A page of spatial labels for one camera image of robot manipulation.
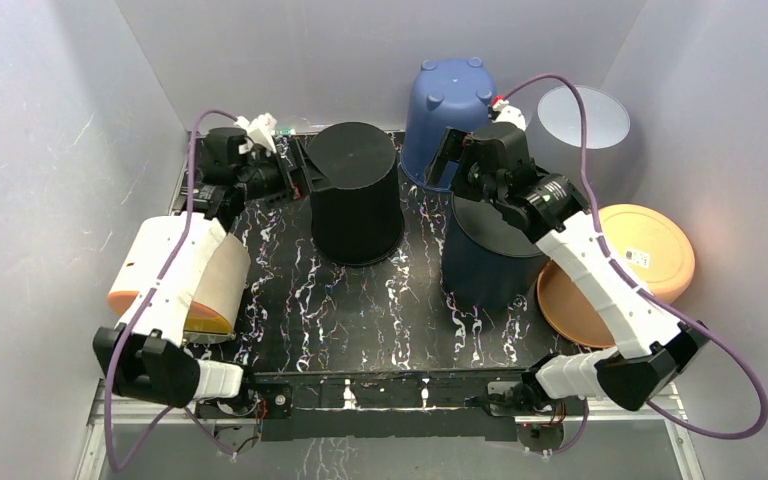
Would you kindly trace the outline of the blue bucket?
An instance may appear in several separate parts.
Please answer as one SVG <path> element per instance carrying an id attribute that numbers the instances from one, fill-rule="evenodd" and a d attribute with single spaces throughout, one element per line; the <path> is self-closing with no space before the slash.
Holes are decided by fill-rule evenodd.
<path id="1" fill-rule="evenodd" d="M 446 166 L 440 183 L 430 185 L 426 170 L 445 131 L 471 132 L 488 123 L 488 108 L 497 88 L 479 57 L 425 60 L 408 101 L 401 166 L 410 180 L 426 190 L 445 192 L 456 166 Z"/>

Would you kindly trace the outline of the black bucket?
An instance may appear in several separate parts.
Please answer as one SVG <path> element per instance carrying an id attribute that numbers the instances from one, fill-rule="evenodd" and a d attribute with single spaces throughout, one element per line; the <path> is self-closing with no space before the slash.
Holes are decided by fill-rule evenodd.
<path id="1" fill-rule="evenodd" d="M 334 263 L 367 266 L 400 244 L 404 218 L 397 152 L 389 135 L 362 122 L 333 124 L 306 153 L 327 185 L 310 195 L 311 236 Z"/>

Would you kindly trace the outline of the dark navy bucket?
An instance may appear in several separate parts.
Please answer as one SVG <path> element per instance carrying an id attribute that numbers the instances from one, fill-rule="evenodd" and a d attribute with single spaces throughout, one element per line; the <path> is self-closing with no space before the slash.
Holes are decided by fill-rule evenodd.
<path id="1" fill-rule="evenodd" d="M 492 205 L 451 198 L 441 275 L 458 304 L 504 309 L 527 293 L 547 262 L 548 257 Z"/>

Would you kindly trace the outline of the orange bucket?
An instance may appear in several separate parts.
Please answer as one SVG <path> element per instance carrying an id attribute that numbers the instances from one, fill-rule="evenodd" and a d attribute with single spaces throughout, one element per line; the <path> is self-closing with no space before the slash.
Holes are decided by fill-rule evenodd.
<path id="1" fill-rule="evenodd" d="M 609 244 L 650 293 L 668 304 L 684 293 L 693 280 L 696 261 L 689 239 L 672 220 L 633 204 L 606 206 L 599 215 Z M 548 324 L 564 338 L 586 347 L 614 345 L 597 312 L 552 262 L 537 279 L 536 301 Z"/>

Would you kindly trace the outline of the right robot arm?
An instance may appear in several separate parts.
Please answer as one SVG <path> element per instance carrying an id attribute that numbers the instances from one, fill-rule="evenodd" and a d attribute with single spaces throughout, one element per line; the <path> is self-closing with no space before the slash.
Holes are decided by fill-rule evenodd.
<path id="1" fill-rule="evenodd" d="M 521 231 L 577 286 L 608 327 L 614 345 L 589 354 L 550 354 L 489 405 L 550 413 L 568 397 L 606 397 L 637 411 L 682 373 L 708 342 L 635 286 L 595 227 L 584 195 L 530 157 L 525 132 L 509 122 L 468 133 L 446 129 L 426 169 L 430 184 L 456 165 L 451 192 L 483 201 Z"/>

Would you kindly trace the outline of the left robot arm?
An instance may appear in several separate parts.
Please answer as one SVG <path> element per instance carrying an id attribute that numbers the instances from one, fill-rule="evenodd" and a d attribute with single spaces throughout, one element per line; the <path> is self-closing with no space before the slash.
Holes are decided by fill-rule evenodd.
<path id="1" fill-rule="evenodd" d="M 247 204 L 301 199 L 318 177 L 302 144 L 270 127 L 191 133 L 180 203 L 140 226 L 108 293 L 117 322 L 92 340 L 106 398 L 254 411 L 259 391 L 248 368 L 196 358 L 185 343 L 234 330 L 251 258 L 231 228 Z"/>

